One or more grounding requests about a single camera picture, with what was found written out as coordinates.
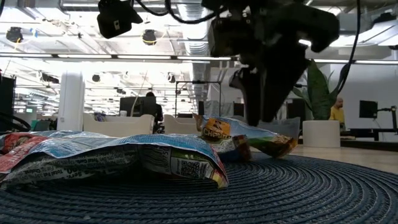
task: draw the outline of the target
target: blue woven mat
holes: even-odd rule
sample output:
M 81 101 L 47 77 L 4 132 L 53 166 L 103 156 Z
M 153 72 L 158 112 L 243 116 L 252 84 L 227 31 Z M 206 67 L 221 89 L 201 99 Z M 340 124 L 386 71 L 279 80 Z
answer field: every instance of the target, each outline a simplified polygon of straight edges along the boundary
M 398 223 L 398 176 L 288 156 L 226 164 L 207 181 L 51 185 L 0 191 L 0 223 Z

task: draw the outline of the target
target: white chair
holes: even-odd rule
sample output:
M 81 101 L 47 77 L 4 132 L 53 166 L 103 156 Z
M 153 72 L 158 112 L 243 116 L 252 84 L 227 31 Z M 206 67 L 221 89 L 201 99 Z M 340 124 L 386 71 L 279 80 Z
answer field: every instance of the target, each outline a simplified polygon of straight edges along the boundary
M 178 118 L 177 121 L 173 116 L 165 114 L 164 128 L 165 134 L 200 134 L 194 118 Z
M 107 116 L 106 121 L 99 122 L 93 114 L 83 114 L 83 130 L 104 134 L 111 137 L 127 137 L 137 134 L 152 134 L 155 118 L 145 114 L 141 117 Z

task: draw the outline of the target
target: person in yellow shirt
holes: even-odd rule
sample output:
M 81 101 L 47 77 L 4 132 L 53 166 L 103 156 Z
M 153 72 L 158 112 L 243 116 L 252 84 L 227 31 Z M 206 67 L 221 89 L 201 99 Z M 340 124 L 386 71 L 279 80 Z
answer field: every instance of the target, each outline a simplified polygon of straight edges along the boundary
M 340 122 L 340 129 L 345 130 L 344 110 L 343 110 L 343 99 L 338 97 L 336 103 L 330 108 L 329 120 L 335 120 Z

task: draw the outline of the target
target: white planter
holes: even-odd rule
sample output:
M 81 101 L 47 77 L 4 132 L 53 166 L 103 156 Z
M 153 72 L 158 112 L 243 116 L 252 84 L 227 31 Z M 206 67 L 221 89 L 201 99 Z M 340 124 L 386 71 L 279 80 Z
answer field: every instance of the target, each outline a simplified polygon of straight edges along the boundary
M 303 145 L 340 147 L 340 123 L 338 121 L 304 121 Z

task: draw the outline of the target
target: floor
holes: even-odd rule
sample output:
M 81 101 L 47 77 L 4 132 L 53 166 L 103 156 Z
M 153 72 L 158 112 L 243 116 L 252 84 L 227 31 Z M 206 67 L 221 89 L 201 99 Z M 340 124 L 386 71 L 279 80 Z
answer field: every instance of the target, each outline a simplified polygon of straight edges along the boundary
M 297 146 L 290 154 L 347 162 L 398 174 L 398 152 L 354 149 L 347 147 L 332 149 Z

